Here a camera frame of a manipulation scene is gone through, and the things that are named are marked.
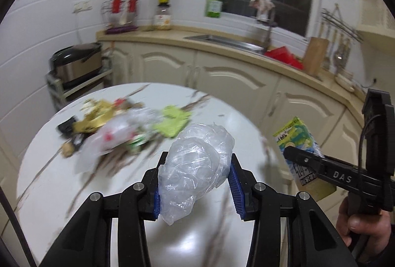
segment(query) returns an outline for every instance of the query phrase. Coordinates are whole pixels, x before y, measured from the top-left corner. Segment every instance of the glass jar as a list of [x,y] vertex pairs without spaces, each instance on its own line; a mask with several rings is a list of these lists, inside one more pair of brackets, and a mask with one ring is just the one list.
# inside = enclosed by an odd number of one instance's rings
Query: glass jar
[[159,4],[154,16],[154,27],[159,31],[171,29],[171,12],[169,4]]

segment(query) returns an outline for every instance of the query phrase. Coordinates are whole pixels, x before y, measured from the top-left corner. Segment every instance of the cable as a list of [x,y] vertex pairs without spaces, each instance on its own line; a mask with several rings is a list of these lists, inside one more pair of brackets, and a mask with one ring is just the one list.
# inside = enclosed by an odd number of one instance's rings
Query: cable
[[369,125],[373,122],[374,119],[381,117],[381,114],[377,114],[374,117],[370,118],[368,122],[364,125],[362,132],[361,132],[361,137],[359,138],[359,150],[358,150],[358,189],[359,189],[359,195],[361,199],[364,199],[363,196],[363,191],[362,191],[362,176],[361,176],[361,170],[362,170],[362,149],[363,149],[363,140],[365,139],[365,134],[366,130],[368,129]]
[[0,237],[0,266],[5,267],[19,267],[7,246]]
[[364,89],[369,89],[369,88],[371,88],[372,86],[374,86],[376,83],[377,83],[377,79],[374,78],[373,81],[372,81],[372,84],[367,85],[367,86],[363,86],[363,85],[361,84],[361,87],[364,88]]
[[81,34],[79,33],[79,27],[78,27],[78,12],[75,13],[76,14],[76,32],[77,32],[77,38],[79,40],[79,43],[82,44],[82,38],[81,38]]
[[14,210],[12,210],[12,207],[9,204],[8,199],[5,196],[3,189],[1,187],[0,187],[0,204],[3,206],[5,213],[7,214],[9,221],[11,222],[11,225],[15,230],[15,233],[17,234],[18,240],[26,256],[26,259],[29,262],[30,267],[37,267],[32,252],[30,251],[29,245],[23,234],[22,228],[20,227],[18,219],[15,216]]

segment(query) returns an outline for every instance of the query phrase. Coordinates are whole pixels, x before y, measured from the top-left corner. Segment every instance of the electrical outlet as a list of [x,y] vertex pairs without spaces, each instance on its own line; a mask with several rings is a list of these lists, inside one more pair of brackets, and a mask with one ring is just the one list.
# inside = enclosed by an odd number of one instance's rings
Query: electrical outlet
[[73,5],[73,13],[79,13],[91,9],[92,9],[92,0],[81,0],[79,2],[74,2]]

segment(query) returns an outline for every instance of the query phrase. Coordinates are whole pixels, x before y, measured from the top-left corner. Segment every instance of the metal screw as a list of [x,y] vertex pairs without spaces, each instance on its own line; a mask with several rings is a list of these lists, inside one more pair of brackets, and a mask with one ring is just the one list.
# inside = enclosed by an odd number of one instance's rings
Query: metal screw
[[301,199],[303,199],[303,200],[307,200],[310,198],[310,195],[307,192],[302,191],[299,193],[299,197],[301,197]]
[[258,182],[257,184],[254,185],[254,188],[258,191],[263,191],[266,189],[266,185],[263,184],[262,182]]
[[145,185],[142,182],[137,182],[133,185],[133,189],[135,189],[136,191],[143,190],[144,187]]
[[92,201],[97,201],[97,200],[100,199],[100,197],[101,197],[101,194],[98,193],[98,192],[95,192],[95,193],[92,193],[92,194],[89,196],[89,199],[92,200]]

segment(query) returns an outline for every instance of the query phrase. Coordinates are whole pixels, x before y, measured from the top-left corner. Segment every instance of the clear plastic bag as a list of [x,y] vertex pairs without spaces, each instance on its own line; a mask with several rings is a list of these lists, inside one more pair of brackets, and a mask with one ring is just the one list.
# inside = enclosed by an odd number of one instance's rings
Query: clear plastic bag
[[151,134],[153,125],[159,121],[159,113],[149,108],[131,109],[113,117],[85,140],[76,163],[75,173],[93,172],[100,156],[131,140],[138,128]]
[[220,125],[194,123],[180,132],[158,172],[160,214],[167,224],[189,215],[196,200],[226,180],[234,144]]

